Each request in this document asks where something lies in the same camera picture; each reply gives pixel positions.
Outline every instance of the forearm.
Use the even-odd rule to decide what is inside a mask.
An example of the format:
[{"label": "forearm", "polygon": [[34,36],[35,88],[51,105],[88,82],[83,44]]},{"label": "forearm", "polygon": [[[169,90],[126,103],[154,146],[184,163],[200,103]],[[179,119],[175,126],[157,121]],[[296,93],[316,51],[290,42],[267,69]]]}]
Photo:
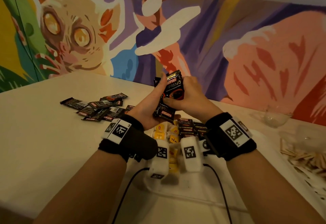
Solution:
[{"label": "forearm", "polygon": [[227,161],[227,167],[256,224],[326,223],[258,150]]},{"label": "forearm", "polygon": [[125,171],[126,162],[120,155],[97,150],[34,224],[106,223]]}]

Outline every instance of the pile of coffee sachets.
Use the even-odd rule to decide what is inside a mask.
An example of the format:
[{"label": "pile of coffee sachets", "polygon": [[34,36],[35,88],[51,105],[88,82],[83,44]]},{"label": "pile of coffee sachets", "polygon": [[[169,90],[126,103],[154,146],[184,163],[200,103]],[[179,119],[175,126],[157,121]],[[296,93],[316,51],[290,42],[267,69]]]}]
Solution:
[{"label": "pile of coffee sachets", "polygon": [[60,104],[78,110],[76,113],[84,116],[82,120],[96,122],[107,120],[111,122],[134,108],[131,105],[128,105],[126,109],[121,108],[125,98],[128,96],[123,93],[104,96],[99,101],[93,102],[85,102],[71,97],[61,101]]},{"label": "pile of coffee sachets", "polygon": [[[167,106],[163,103],[163,98],[173,98],[177,100],[182,100],[184,98],[185,92],[183,88],[182,75],[180,70],[174,71],[171,74],[167,74],[168,83],[165,90],[161,96],[160,102],[153,113],[154,117],[160,117],[166,121],[173,123],[175,109]],[[154,87],[156,87],[161,78],[155,77]]]}]

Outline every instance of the kopiko logo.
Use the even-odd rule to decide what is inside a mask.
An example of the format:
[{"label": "kopiko logo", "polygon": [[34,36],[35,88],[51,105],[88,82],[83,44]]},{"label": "kopiko logo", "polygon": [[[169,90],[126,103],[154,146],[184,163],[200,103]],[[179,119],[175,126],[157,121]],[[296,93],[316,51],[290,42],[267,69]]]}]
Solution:
[{"label": "kopiko logo", "polygon": [[170,113],[166,112],[166,111],[161,111],[161,114],[166,115],[166,116],[172,118],[172,115]]},{"label": "kopiko logo", "polygon": [[171,83],[174,83],[174,82],[176,82],[176,81],[177,81],[177,78],[173,78],[172,80],[169,80],[169,81],[168,81],[168,85],[171,84]]}]

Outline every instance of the painted wall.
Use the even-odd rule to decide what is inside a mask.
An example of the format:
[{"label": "painted wall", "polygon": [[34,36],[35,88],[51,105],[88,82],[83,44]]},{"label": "painted wall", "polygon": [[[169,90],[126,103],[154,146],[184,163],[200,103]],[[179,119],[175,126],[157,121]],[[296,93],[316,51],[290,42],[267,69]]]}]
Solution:
[{"label": "painted wall", "polygon": [[0,0],[0,92],[72,71],[153,84],[326,126],[326,0]]}]

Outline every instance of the hand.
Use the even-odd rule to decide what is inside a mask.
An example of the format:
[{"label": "hand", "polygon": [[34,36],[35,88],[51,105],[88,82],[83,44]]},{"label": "hand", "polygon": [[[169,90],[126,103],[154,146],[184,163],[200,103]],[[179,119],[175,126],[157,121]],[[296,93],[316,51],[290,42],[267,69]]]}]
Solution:
[{"label": "hand", "polygon": [[202,87],[196,77],[184,77],[183,86],[185,90],[183,100],[164,98],[163,102],[172,108],[184,111],[203,123],[223,112],[202,93]]},{"label": "hand", "polygon": [[[153,89],[153,91],[147,95],[138,105],[136,105],[128,115],[137,119],[143,125],[145,130],[149,130],[159,123],[164,122],[162,118],[154,118],[153,113],[160,101],[161,95],[163,94],[166,84],[166,75],[162,72],[160,83]],[[175,119],[179,119],[180,115],[175,115]]]}]

